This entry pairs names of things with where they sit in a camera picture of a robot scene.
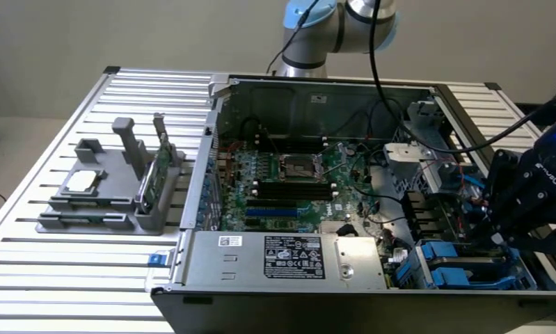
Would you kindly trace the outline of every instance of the aluminum table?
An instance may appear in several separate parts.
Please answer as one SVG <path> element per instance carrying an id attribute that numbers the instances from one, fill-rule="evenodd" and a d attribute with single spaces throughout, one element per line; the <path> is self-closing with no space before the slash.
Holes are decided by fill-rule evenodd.
<path id="1" fill-rule="evenodd" d="M 0 333 L 172 333 L 144 291 L 147 261 L 149 254 L 175 246 L 189 167 L 209 112 L 209 78 L 211 74 L 127 68 L 100 77 L 0 210 Z M 523 117 L 502 90 L 483 83 L 444 84 L 484 137 Z M 136 121 L 136 137 L 155 148 L 155 113 L 165 114 L 169 140 L 188 159 L 164 233 L 39 234 L 36 217 L 75 163 L 77 141 L 97 138 L 104 148 L 121 148 L 111 124 L 124 116 Z M 494 148 L 524 151 L 539 135 L 527 124 Z M 153 279 L 165 276 L 168 269 L 152 274 Z"/>

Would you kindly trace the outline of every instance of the gray fixture holder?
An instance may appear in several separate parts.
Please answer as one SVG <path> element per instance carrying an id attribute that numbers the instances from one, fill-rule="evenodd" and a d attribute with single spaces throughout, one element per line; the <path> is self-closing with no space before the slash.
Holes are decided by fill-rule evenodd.
<path id="1" fill-rule="evenodd" d="M 75 147 L 77 161 L 56 195 L 48 201 L 48 210 L 39 216 L 37 232 L 163 233 L 185 154 L 183 151 L 176 152 L 175 145 L 171 145 L 172 163 L 167 169 L 160 198 L 151 211 L 141 213 L 136 205 L 136 194 L 156 151 L 147 151 L 143 141 L 136 140 L 133 125 L 132 118 L 117 118 L 112 124 L 113 132 L 121 137 L 124 150 L 104 150 L 97 139 L 80 140 Z M 72 185 L 75 176 L 79 176 L 76 173 L 88 175 L 80 188 Z"/>

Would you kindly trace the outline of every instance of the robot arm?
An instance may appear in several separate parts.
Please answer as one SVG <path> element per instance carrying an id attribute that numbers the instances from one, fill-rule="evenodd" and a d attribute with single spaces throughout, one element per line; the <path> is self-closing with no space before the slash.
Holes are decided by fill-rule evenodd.
<path id="1" fill-rule="evenodd" d="M 490 218 L 471 231 L 472 242 L 556 255 L 556 228 L 542 239 L 531 236 L 556 224 L 556 123 L 523 154 L 496 151 L 483 198 Z"/>
<path id="2" fill-rule="evenodd" d="M 297 21 L 313 0 L 289 0 L 284 16 L 284 43 L 297 28 Z M 276 75 L 283 77 L 327 77 L 327 54 L 368 51 L 368 30 L 375 3 L 379 4 L 375 45 L 389 44 L 396 30 L 395 0 L 319 0 L 307 21 L 283 53 Z"/>

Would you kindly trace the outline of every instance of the power supply label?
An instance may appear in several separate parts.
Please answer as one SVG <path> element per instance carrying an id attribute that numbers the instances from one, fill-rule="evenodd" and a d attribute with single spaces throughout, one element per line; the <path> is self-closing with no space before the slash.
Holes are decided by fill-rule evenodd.
<path id="1" fill-rule="evenodd" d="M 265 236 L 264 275 L 267 278 L 324 280 L 321 238 Z"/>

